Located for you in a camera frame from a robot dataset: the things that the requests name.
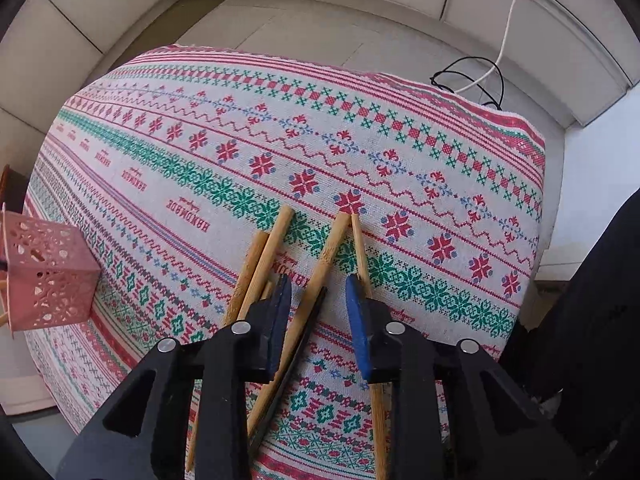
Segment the bamboo chopstick left pair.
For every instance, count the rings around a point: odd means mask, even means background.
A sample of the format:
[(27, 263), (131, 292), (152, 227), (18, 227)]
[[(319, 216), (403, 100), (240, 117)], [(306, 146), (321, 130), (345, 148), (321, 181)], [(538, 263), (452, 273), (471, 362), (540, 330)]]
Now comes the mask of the bamboo chopstick left pair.
[(231, 326), (235, 335), (244, 335), (250, 331), (250, 323), (245, 321), (247, 312), (261, 294), (267, 295), (270, 291), (267, 285), (269, 269), (293, 214), (294, 210), (290, 206), (283, 205), (272, 232), (258, 230), (255, 233), (224, 315), (224, 326)]

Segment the patterned tablecloth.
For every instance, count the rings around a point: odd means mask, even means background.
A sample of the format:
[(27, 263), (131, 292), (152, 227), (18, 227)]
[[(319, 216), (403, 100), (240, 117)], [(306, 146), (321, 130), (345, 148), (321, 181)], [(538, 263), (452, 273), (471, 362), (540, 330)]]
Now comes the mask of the patterned tablecloth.
[(272, 260), (290, 325), (339, 212), (358, 214), (399, 370), (382, 382), (393, 479), (535, 479), (555, 436), (498, 365), (539, 248), (544, 139), (521, 116), (383, 74), (212, 48), (142, 54), (68, 98), (29, 180), (32, 218), (81, 230), (101, 276), (89, 318), (35, 330), (76, 440), (62, 479), (370, 479), (369, 384), (345, 282), (326, 299), (255, 459), (250, 332), (224, 326), (245, 255)]

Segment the white kitchen cabinets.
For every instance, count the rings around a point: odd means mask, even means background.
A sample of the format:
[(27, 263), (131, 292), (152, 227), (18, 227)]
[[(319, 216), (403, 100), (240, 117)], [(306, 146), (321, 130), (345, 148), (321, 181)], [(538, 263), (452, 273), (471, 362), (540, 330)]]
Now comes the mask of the white kitchen cabinets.
[[(1, 0), (1, 106), (30, 128), (174, 0)], [(639, 82), (639, 35), (615, 0), (310, 0), (422, 30), (501, 67), (560, 124), (588, 125)]]

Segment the pink perforated basket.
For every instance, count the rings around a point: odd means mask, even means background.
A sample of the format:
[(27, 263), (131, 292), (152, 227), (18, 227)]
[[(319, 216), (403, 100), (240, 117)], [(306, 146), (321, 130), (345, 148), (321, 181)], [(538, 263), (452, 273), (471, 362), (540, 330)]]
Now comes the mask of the pink perforated basket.
[(100, 274), (76, 226), (1, 211), (1, 323), (11, 332), (86, 322)]

